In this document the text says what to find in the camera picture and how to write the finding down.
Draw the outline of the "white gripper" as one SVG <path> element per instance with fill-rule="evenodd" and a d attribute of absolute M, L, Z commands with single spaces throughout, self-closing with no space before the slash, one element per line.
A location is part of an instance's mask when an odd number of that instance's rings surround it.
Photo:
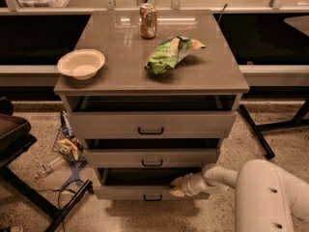
<path fill-rule="evenodd" d="M 201 173 L 190 173 L 179 177 L 170 183 L 169 192 L 176 197 L 194 196 L 206 190 L 206 182 Z"/>

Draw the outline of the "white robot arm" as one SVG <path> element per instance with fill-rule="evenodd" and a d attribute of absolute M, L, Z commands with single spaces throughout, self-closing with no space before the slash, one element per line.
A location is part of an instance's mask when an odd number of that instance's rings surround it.
<path fill-rule="evenodd" d="M 248 161 L 239 171 L 207 164 L 170 184 L 177 197 L 226 189 L 235 191 L 236 232 L 294 232 L 294 218 L 309 218 L 309 184 L 262 159 Z"/>

